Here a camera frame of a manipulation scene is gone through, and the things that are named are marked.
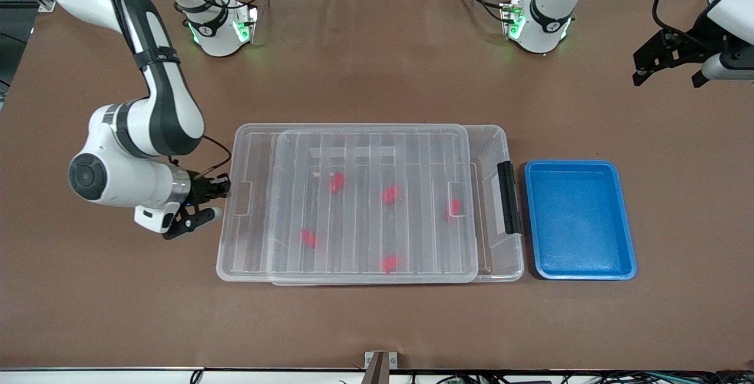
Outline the brown table cover sheet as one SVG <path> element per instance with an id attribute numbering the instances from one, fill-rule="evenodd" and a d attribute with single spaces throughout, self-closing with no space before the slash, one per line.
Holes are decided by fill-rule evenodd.
<path id="1" fill-rule="evenodd" d="M 652 0 L 580 0 L 530 55 L 469 0 L 271 0 L 255 45 L 204 54 L 155 0 L 207 133 L 250 122 L 495 124 L 536 159 L 619 170 L 624 282 L 278 287 L 216 274 L 221 224 L 175 241 L 89 203 L 68 162 L 102 105 L 146 94 L 121 35 L 41 14 L 0 110 L 0 368 L 754 369 L 754 84 L 697 65 L 632 82 Z"/>

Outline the clear plastic storage box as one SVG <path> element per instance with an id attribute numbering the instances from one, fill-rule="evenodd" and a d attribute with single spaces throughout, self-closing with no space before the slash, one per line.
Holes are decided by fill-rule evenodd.
<path id="1" fill-rule="evenodd" d="M 260 265 L 275 285 L 514 282 L 522 234 L 505 233 L 497 164 L 511 160 L 496 125 L 300 124 L 273 140 Z M 345 185 L 329 186 L 340 171 Z M 394 205 L 383 191 L 398 186 Z M 451 198 L 457 220 L 445 220 Z M 301 240 L 302 229 L 317 247 Z M 399 256 L 398 270 L 382 260 Z"/>

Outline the blue plastic tray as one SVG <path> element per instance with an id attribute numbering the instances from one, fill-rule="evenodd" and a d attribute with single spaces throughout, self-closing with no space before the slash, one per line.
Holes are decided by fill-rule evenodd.
<path id="1" fill-rule="evenodd" d="M 620 176 L 604 160 L 525 165 L 535 268 L 548 280 L 631 280 L 636 256 Z"/>

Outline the metal table bracket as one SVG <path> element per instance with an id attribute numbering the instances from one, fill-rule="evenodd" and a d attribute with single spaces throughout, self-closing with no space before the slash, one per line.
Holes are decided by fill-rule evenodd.
<path id="1" fill-rule="evenodd" d="M 389 384 L 391 371 L 398 370 L 398 353 L 365 352 L 364 363 L 365 371 L 361 384 Z"/>

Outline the clear ribbed plastic lid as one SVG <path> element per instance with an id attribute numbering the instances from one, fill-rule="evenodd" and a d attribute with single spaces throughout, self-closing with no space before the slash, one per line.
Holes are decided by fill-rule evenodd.
<path id="1" fill-rule="evenodd" d="M 477 276 L 459 124 L 245 124 L 216 273 L 226 282 L 466 284 Z"/>

